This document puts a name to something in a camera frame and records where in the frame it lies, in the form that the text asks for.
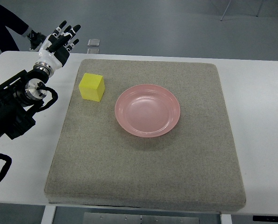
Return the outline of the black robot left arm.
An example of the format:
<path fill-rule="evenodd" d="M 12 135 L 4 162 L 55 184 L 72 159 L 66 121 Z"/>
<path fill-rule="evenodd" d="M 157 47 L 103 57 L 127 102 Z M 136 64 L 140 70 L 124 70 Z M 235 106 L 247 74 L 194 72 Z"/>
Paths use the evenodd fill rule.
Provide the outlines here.
<path fill-rule="evenodd" d="M 53 73 L 37 66 L 0 84 L 0 137 L 5 134 L 13 140 L 22 136 L 36 124 L 33 116 L 57 101 L 57 92 L 46 86 Z"/>

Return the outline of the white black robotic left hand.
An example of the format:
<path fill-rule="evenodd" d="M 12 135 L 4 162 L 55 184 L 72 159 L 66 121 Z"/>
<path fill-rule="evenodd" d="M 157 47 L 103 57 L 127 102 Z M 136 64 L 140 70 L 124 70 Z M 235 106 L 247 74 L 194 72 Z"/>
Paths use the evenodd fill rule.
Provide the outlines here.
<path fill-rule="evenodd" d="M 67 21 L 63 21 L 52 34 L 48 35 L 39 49 L 39 58 L 36 61 L 35 69 L 46 69 L 49 73 L 62 68 L 72 51 L 78 44 L 79 39 L 75 36 L 81 26 L 67 26 Z"/>

